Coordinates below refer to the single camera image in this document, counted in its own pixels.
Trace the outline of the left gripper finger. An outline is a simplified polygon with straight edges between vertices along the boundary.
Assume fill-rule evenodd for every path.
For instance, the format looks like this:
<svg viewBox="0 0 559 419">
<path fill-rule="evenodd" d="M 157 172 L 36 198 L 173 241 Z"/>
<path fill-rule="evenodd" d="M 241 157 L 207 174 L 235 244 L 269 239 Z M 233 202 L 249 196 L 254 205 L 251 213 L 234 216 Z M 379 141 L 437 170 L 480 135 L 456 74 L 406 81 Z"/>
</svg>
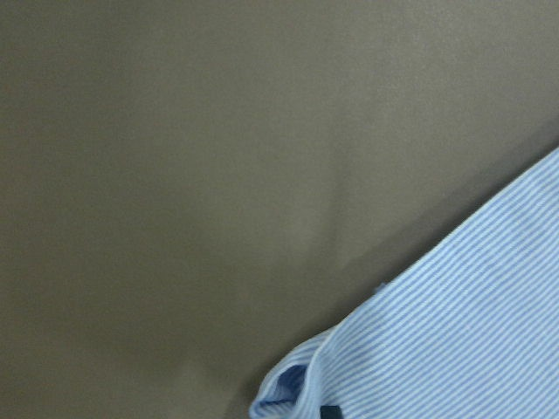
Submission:
<svg viewBox="0 0 559 419">
<path fill-rule="evenodd" d="M 321 406 L 320 419 L 341 419 L 341 407 L 337 405 Z"/>
</svg>

